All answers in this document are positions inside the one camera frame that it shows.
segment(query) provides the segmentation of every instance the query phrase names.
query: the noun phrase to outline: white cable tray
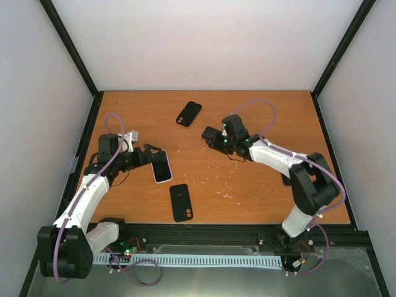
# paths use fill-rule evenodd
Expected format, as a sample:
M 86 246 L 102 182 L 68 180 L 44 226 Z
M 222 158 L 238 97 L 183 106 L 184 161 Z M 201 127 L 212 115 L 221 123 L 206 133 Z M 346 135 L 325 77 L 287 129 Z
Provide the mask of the white cable tray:
M 220 255 L 173 255 L 173 254 L 133 254 L 131 259 L 121 259 L 121 265 L 133 264 L 137 261 L 150 259 L 160 267 L 185 267 L 185 268 L 207 268 L 207 267 L 245 267 L 280 269 L 282 266 L 280 256 L 220 256 Z M 110 254 L 100 253 L 93 264 L 109 264 Z M 151 263 L 141 263 L 141 266 L 152 266 Z

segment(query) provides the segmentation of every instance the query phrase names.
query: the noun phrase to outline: metal floor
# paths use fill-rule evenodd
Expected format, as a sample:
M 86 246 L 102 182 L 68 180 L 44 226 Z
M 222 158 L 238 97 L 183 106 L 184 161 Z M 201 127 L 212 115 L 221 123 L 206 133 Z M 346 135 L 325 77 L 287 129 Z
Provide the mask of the metal floor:
M 309 256 L 305 265 L 314 265 Z M 53 278 L 36 272 L 29 296 L 129 297 L 129 296 L 380 296 L 369 259 L 362 249 L 333 249 L 326 263 L 310 275 L 286 277 L 279 270 L 250 268 L 162 268 L 163 276 L 153 287 L 139 287 L 125 277 L 94 265 L 85 280 L 58 285 Z M 153 267 L 129 271 L 143 282 L 155 278 Z

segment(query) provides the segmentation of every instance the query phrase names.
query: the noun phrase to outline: cable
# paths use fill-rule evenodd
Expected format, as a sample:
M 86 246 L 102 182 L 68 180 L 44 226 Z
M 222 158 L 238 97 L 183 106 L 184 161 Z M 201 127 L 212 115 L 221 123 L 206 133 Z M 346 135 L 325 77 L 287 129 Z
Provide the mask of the cable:
M 123 179 L 123 181 L 121 181 L 120 183 L 118 183 L 118 184 L 115 184 L 115 185 L 113 185 L 113 186 L 111 186 L 111 187 L 116 187 L 116 186 L 119 186 L 120 184 L 122 184 L 123 182 L 125 182 L 126 181 L 126 179 L 128 178 L 128 176 L 129 176 L 129 173 L 131 173 L 131 171 L 130 170 L 128 170 L 128 174 L 126 175 L 126 177 Z
M 125 151 L 128 151 L 128 150 L 129 150 L 128 141 L 126 141 L 126 139 L 124 139 L 124 142 L 125 142 L 125 144 L 126 144 L 126 150 L 125 150 Z
M 310 273 L 316 271 L 317 269 L 319 269 L 320 266 L 323 265 L 324 261 L 326 261 L 327 256 L 329 255 L 330 244 L 329 244 L 329 238 L 327 237 L 326 231 L 324 231 L 323 227 L 320 226 L 319 224 L 312 224 L 311 228 L 314 228 L 314 227 L 318 227 L 319 229 L 321 229 L 321 232 L 323 233 L 324 239 L 326 240 L 326 253 L 323 256 L 323 259 L 314 268 L 309 269 L 308 271 L 304 271 L 304 272 L 295 272 L 295 275 L 307 275 L 307 274 L 310 274 Z M 281 267 L 280 269 L 286 274 L 286 276 L 289 275 L 289 271 L 287 271 L 283 267 Z
M 56 282 L 58 282 L 59 284 L 64 284 L 66 282 L 69 281 L 69 278 L 66 280 L 61 280 L 58 274 L 58 254 L 59 254 L 59 245 L 61 244 L 61 239 L 62 239 L 62 235 L 64 232 L 64 229 L 67 225 L 67 222 L 70 220 L 71 215 L 73 214 L 73 211 L 75 210 L 75 208 L 77 207 L 77 204 L 79 203 L 79 201 L 81 200 L 82 195 L 84 194 L 84 192 L 87 190 L 87 188 L 102 174 L 102 172 L 104 172 L 107 167 L 110 166 L 111 162 L 114 161 L 114 159 L 117 157 L 118 153 L 121 151 L 122 147 L 123 147 L 123 142 L 125 139 L 125 128 L 124 128 L 124 123 L 123 120 L 121 119 L 121 117 L 116 114 L 116 113 L 109 113 L 105 116 L 105 126 L 108 130 L 108 126 L 107 126 L 107 120 L 110 116 L 115 116 L 120 125 L 121 125 L 121 142 L 117 148 L 117 151 L 114 153 L 114 155 L 110 158 L 110 160 L 104 165 L 104 167 L 98 171 L 98 173 L 85 185 L 85 187 L 83 187 L 81 189 L 81 191 L 78 193 L 77 198 L 75 199 L 74 203 L 72 204 L 72 207 L 70 208 L 70 211 L 67 213 L 69 218 L 65 218 L 61 229 L 59 230 L 58 236 L 56 237 L 56 242 L 55 242 L 55 248 L 54 248 L 54 257 L 53 257 L 53 273 L 54 273 L 54 278 L 56 280 Z
M 231 157 L 230 157 L 230 155 L 229 154 L 227 154 L 227 157 L 231 160 L 231 161 L 238 161 L 238 162 L 245 162 L 246 161 L 246 159 L 245 158 L 243 158 L 243 160 L 238 160 L 238 159 L 232 159 Z
M 338 201 L 336 204 L 330 206 L 330 207 L 324 208 L 323 210 L 318 212 L 317 215 L 320 215 L 321 213 L 328 212 L 329 210 L 332 210 L 332 209 L 334 209 L 334 208 L 336 208 L 336 207 L 338 207 L 338 206 L 340 206 L 340 205 L 342 205 L 344 203 L 345 198 L 347 196 L 346 193 L 345 193 L 345 188 L 342 186 L 342 183 L 330 171 L 328 171 L 327 169 L 323 168 L 319 164 L 311 161 L 310 159 L 302 156 L 301 154 L 294 153 L 294 152 L 292 152 L 290 150 L 286 150 L 286 149 L 284 149 L 282 147 L 279 147 L 278 145 L 270 143 L 267 139 L 263 138 L 261 133 L 259 134 L 259 137 L 260 137 L 260 140 L 264 144 L 268 145 L 269 147 L 271 146 L 274 150 L 276 150 L 276 151 L 278 151 L 280 153 L 284 153 L 285 155 L 288 155 L 289 157 L 294 157 L 296 159 L 304 161 L 304 162 L 310 164 L 311 166 L 316 167 L 317 169 L 321 170 L 324 174 L 326 174 L 338 186 L 338 188 L 340 189 L 340 192 L 341 192 L 341 200 Z
M 277 120 L 277 116 L 278 116 L 278 112 L 277 112 L 276 107 L 275 107 L 271 102 L 269 102 L 268 100 L 265 100 L 265 99 L 253 99 L 253 100 L 249 100 L 249 101 L 243 103 L 242 105 L 239 105 L 237 108 L 235 108 L 234 111 L 233 111 L 230 115 L 235 114 L 238 110 L 240 110 L 241 108 L 244 108 L 246 105 L 249 105 L 249 104 L 255 103 L 255 102 L 263 102 L 263 103 L 266 103 L 266 104 L 268 104 L 269 106 L 271 106 L 271 107 L 272 107 L 272 110 L 273 110 L 273 118 L 272 118 L 272 121 L 271 121 L 271 123 L 269 123 L 269 124 L 267 125 L 267 127 L 265 127 L 263 130 L 261 130 L 260 135 L 262 135 L 262 134 L 264 134 L 265 131 L 269 130 L 269 129 L 273 126 L 273 124 L 275 124 L 275 121 Z
M 156 283 L 158 283 L 158 282 L 160 281 L 162 272 L 161 272 L 160 266 L 158 266 L 158 264 L 157 264 L 155 261 L 150 260 L 150 259 L 143 259 L 143 260 L 139 260 L 139 261 L 137 261 L 137 262 L 135 262 L 135 263 L 133 263 L 133 264 L 131 264 L 131 265 L 128 265 L 127 267 L 124 268 L 124 267 L 122 267 L 121 264 L 119 263 L 119 261 L 118 261 L 118 259 L 117 259 L 117 256 L 114 254 L 114 252 L 113 252 L 111 249 L 109 249 L 108 247 L 106 247 L 105 249 L 106 249 L 106 251 L 108 251 L 108 252 L 111 254 L 111 256 L 113 257 L 113 260 L 114 260 L 114 262 L 117 264 L 119 270 L 123 273 L 123 275 L 124 275 L 131 283 L 133 283 L 133 284 L 135 284 L 135 285 L 137 285 L 137 286 L 154 286 Z M 128 274 L 126 273 L 126 271 L 127 271 L 128 269 L 131 269 L 131 268 L 133 268 L 133 267 L 139 265 L 140 263 L 145 263 L 145 262 L 146 262 L 146 263 L 151 263 L 151 264 L 153 264 L 153 265 L 155 266 L 155 268 L 157 269 L 158 274 L 157 274 L 156 279 L 155 279 L 153 282 L 151 282 L 151 283 L 142 283 L 142 282 L 140 282 L 140 281 L 138 281 L 138 280 L 134 280 L 133 278 L 131 278 L 131 277 L 128 276 Z
M 332 209 L 334 209 L 334 208 L 336 208 L 336 207 L 342 205 L 342 204 L 345 202 L 345 199 L 346 199 L 346 197 L 347 197 L 346 192 L 345 192 L 345 188 L 343 187 L 342 183 L 341 183 L 331 172 L 329 172 L 328 170 L 326 170 L 325 168 L 323 168 L 323 167 L 320 166 L 319 164 L 317 164 L 317 163 L 315 163 L 315 162 L 309 160 L 308 158 L 302 156 L 301 154 L 294 153 L 294 152 L 292 152 L 291 150 L 287 150 L 287 149 L 285 149 L 285 148 L 283 148 L 283 147 L 280 147 L 280 146 L 278 146 L 278 145 L 271 144 L 269 141 L 267 141 L 266 139 L 263 138 L 264 133 L 265 133 L 268 129 L 270 129 L 270 128 L 273 126 L 273 124 L 275 123 L 275 121 L 276 121 L 276 119 L 277 119 L 277 114 L 278 114 L 278 113 L 277 113 L 277 109 L 276 109 L 276 107 L 275 107 L 271 102 L 269 102 L 269 101 L 267 101 L 267 100 L 265 100 L 265 99 L 254 99 L 254 100 L 250 100 L 250 101 L 247 101 L 247 102 L 243 103 L 242 105 L 239 105 L 237 108 L 234 109 L 234 111 L 233 111 L 231 114 L 235 114 L 235 113 L 236 113 L 238 110 L 240 110 L 241 108 L 244 108 L 246 105 L 251 104 L 251 103 L 254 103 L 254 102 L 263 102 L 263 103 L 266 103 L 266 104 L 268 104 L 269 106 L 271 106 L 272 109 L 273 109 L 273 118 L 272 118 L 272 121 L 271 121 L 271 123 L 270 123 L 268 126 L 266 126 L 263 130 L 260 131 L 260 133 L 259 133 L 260 140 L 261 140 L 264 144 L 266 144 L 266 145 L 268 145 L 268 146 L 271 146 L 274 150 L 277 150 L 277 151 L 280 152 L 280 153 L 284 153 L 285 155 L 288 155 L 288 156 L 290 156 L 290 157 L 295 157 L 295 158 L 297 158 L 297 159 L 299 159 L 299 160 L 301 160 L 301 161 L 304 161 L 304 162 L 310 164 L 311 166 L 316 167 L 317 169 L 321 170 L 321 171 L 322 171 L 324 174 L 326 174 L 326 175 L 338 186 L 338 188 L 340 189 L 340 192 L 341 192 L 341 200 L 340 200 L 339 202 L 337 202 L 336 204 L 334 204 L 334 205 L 332 205 L 332 206 L 330 206 L 330 207 L 326 207 L 325 209 L 321 210 L 320 213 L 323 214 L 323 213 L 325 213 L 325 212 L 328 212 L 329 210 L 332 210 Z
M 309 246 L 303 241 L 300 241 L 299 243 L 301 243 L 305 247 L 305 249 L 307 250 L 307 256 L 304 259 L 304 261 L 305 261 L 306 259 L 308 259 L 308 256 L 309 256 Z

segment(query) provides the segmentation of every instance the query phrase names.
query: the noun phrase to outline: black metal frame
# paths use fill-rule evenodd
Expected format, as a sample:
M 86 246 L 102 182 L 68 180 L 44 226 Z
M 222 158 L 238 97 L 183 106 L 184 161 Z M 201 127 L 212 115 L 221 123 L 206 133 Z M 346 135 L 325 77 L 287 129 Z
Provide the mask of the black metal frame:
M 374 5 L 376 0 L 364 0 L 360 5 L 355 17 L 353 18 L 350 26 L 345 32 L 341 42 L 335 50 L 331 60 L 321 75 L 315 89 L 311 92 L 312 101 L 316 109 L 317 117 L 321 124 L 321 128 L 324 134 L 324 138 L 327 144 L 327 148 L 330 152 L 330 157 L 335 169 L 337 178 L 343 183 L 340 168 L 338 167 L 337 160 L 335 158 L 334 150 L 330 141 L 327 128 L 321 113 L 319 106 L 319 95 L 323 91 L 326 83 L 329 81 L 332 73 L 337 67 L 343 54 L 347 50 L 353 37 L 356 35 L 361 24 L 368 15 L 370 9 Z M 56 12 L 56 9 L 51 0 L 40 0 L 44 10 L 48 14 L 49 19 L 54 25 L 59 37 L 62 39 L 64 46 L 69 52 L 72 60 L 78 68 L 82 78 L 84 79 L 87 87 L 93 95 L 93 103 L 89 112 L 87 122 L 80 139 L 80 144 L 77 149 L 76 156 L 79 158 L 77 161 L 76 169 L 69 175 L 67 184 L 62 196 L 62 200 L 58 209 L 57 216 L 59 216 L 64 209 L 67 207 L 75 190 L 78 186 L 80 174 L 84 164 L 84 159 L 88 150 L 88 145 L 93 132 L 97 114 L 100 109 L 101 101 L 104 92 L 99 92 L 93 83 L 93 80 L 88 73 L 77 49 L 75 48 L 63 22 Z M 324 225 L 330 241 L 333 241 L 337 246 L 350 246 L 350 247 L 362 247 L 367 250 L 369 259 L 371 261 L 372 269 L 376 276 L 377 283 L 383 296 L 389 296 L 387 287 L 382 276 L 381 269 L 377 261 L 374 249 L 372 248 L 371 240 L 367 231 L 358 231 L 356 226 L 356 220 L 353 216 L 349 199 L 346 199 L 346 209 L 351 220 L 349 225 Z M 251 246 L 256 247 L 257 242 L 262 234 L 273 232 L 276 228 L 275 225 L 160 225 L 160 224 L 126 224 L 126 228 L 130 233 L 134 234 L 138 238 L 145 238 L 146 242 L 142 243 L 143 248 L 155 247 L 162 244 L 181 244 L 181 238 L 183 239 L 183 245 L 230 245 L 230 246 Z M 315 243 L 321 245 L 325 244 L 323 235 L 319 230 L 312 230 L 310 232 L 311 238 Z M 284 251 L 275 251 L 275 254 L 280 256 L 287 256 L 289 253 Z M 36 271 L 38 263 L 38 254 L 35 253 L 32 263 L 30 265 L 27 277 L 19 296 L 27 296 L 30 289 L 30 285 L 33 280 L 34 273 Z

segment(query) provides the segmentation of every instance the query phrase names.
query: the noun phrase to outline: orange wood surface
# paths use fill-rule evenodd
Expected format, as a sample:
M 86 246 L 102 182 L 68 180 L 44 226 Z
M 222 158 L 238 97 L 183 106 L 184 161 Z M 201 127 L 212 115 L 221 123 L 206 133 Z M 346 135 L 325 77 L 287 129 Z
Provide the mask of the orange wood surface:
M 220 129 L 221 120 L 238 105 L 257 98 L 271 101 L 278 110 L 277 122 L 266 138 L 295 152 L 319 152 L 330 163 L 308 91 L 105 92 L 84 167 L 98 149 L 99 135 L 106 133 L 105 115 L 112 112 L 122 117 L 126 131 L 139 132 L 135 145 L 148 143 L 167 152 L 173 179 L 156 184 L 150 165 L 132 170 L 122 185 L 104 196 L 92 221 L 121 217 L 134 223 L 174 223 L 169 187 L 186 183 L 194 218 L 184 223 L 281 223 L 294 203 L 280 173 L 249 161 L 231 161 L 209 149 L 201 138 L 206 126 Z M 175 120 L 188 101 L 200 103 L 202 110 L 190 127 L 183 127 Z M 255 134 L 271 122 L 273 112 L 266 104 L 253 103 L 238 115 L 250 134 Z M 116 118 L 109 119 L 109 127 L 112 132 L 120 131 Z M 121 173 L 114 183 L 124 177 Z M 350 222 L 345 206 L 318 221 Z

